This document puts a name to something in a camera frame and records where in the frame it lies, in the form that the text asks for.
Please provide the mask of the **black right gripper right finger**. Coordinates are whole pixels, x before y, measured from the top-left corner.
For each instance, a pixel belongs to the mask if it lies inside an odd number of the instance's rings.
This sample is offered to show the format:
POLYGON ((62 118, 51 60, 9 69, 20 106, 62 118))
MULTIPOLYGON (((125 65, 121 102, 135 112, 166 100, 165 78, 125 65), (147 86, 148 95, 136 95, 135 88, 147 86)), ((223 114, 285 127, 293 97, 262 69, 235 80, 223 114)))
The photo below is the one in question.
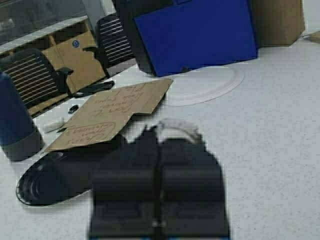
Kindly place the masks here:
POLYGON ((176 238, 230 237, 222 168, 204 143, 160 143, 164 234, 176 238))

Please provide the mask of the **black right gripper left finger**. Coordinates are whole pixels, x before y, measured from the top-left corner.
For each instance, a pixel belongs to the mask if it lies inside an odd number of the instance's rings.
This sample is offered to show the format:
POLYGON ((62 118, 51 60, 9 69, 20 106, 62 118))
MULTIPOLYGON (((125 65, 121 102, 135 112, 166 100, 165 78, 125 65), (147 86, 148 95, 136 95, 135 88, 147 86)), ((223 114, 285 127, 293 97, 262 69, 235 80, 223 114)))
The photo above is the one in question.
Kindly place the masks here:
POLYGON ((93 175, 90 240, 140 240, 153 235, 158 146, 155 131, 145 129, 102 160, 93 175))

